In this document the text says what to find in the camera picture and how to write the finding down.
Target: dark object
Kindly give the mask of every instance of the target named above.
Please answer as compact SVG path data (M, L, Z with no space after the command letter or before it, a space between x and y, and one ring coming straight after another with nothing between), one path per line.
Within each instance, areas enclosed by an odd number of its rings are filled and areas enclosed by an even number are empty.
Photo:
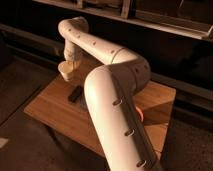
M70 102L75 103L76 100L82 95L83 93L83 87L78 85L76 88L72 91L72 93L69 95L68 100Z
M6 47L3 39L2 39L2 36L0 34L0 70L7 66L11 61L12 61L12 55L9 53L9 50L8 48Z

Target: wooden table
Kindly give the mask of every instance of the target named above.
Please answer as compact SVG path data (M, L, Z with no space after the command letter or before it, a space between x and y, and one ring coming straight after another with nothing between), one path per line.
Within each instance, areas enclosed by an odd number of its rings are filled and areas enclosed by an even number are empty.
M25 108L25 113L57 130L92 151L104 156L90 115L79 101L71 103L68 96L76 85L83 85L86 75L99 62L85 57L71 82L59 75ZM145 129L160 158L163 149L175 89L150 81L134 97L135 104L145 114Z

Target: robotic arm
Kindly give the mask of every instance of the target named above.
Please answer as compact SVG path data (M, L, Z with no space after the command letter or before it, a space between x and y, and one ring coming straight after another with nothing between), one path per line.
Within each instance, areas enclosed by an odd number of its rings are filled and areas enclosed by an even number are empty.
M140 122L132 96L150 79L148 62L120 45L88 34L83 17L63 20L66 60L78 60L81 48L104 65L85 81L85 98L93 124L112 171L162 170Z

